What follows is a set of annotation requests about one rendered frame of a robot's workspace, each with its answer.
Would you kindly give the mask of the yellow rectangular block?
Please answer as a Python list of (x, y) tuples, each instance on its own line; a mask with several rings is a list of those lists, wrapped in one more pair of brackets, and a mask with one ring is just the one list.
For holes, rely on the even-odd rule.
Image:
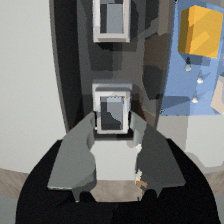
[(181, 11), (177, 52), (217, 58), (223, 13), (200, 6)]

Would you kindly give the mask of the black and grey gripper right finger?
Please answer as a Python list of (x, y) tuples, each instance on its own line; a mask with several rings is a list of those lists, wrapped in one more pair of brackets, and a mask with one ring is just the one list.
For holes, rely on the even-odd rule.
[(147, 189), (154, 189), (157, 199), (180, 202), (208, 224), (221, 224), (211, 187), (196, 164), (171, 138), (132, 110), (128, 112), (128, 126), (134, 131), (133, 144), (138, 149), (134, 178), (142, 197)]

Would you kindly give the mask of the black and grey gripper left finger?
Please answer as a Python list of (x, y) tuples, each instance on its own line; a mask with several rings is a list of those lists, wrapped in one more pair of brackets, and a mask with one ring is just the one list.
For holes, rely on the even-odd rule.
[[(90, 112), (57, 140), (28, 175), (19, 195), (15, 224), (35, 224), (50, 210), (79, 202), (97, 185), (94, 145), (97, 112)], [(89, 148), (89, 149), (88, 149)]]

